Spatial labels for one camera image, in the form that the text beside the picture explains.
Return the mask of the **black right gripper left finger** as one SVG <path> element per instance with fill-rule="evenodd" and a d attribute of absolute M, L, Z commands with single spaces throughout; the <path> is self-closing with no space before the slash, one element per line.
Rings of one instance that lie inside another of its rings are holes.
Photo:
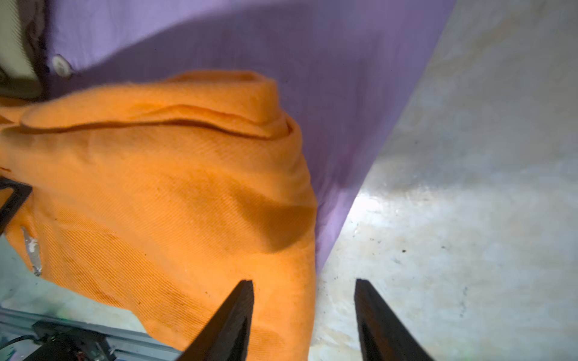
<path fill-rule="evenodd" d="M 178 361 L 247 359 L 253 308 L 253 282 L 242 280 Z"/>

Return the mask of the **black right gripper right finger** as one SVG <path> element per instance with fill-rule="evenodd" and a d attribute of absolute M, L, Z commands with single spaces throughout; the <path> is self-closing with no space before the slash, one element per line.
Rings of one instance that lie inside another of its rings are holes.
<path fill-rule="evenodd" d="M 355 282 L 354 300 L 364 361 L 433 361 L 368 280 Z"/>

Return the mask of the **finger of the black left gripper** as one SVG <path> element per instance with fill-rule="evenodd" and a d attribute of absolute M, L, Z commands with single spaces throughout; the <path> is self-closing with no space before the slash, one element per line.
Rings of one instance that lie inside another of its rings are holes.
<path fill-rule="evenodd" d="M 1 233 L 4 233 L 15 214 L 20 210 L 25 201 L 28 200 L 33 192 L 33 188 L 28 184 L 22 184 L 2 177 L 1 190 L 11 191 L 9 197 L 1 202 Z"/>

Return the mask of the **orange pants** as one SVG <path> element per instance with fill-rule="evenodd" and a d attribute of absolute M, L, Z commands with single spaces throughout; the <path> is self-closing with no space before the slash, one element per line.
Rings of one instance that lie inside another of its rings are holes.
<path fill-rule="evenodd" d="M 186 349 L 241 280 L 250 360 L 305 360 L 317 202 L 274 80 L 191 72 L 48 102 L 1 100 L 1 175 L 33 189 L 5 229 L 41 277 Z"/>

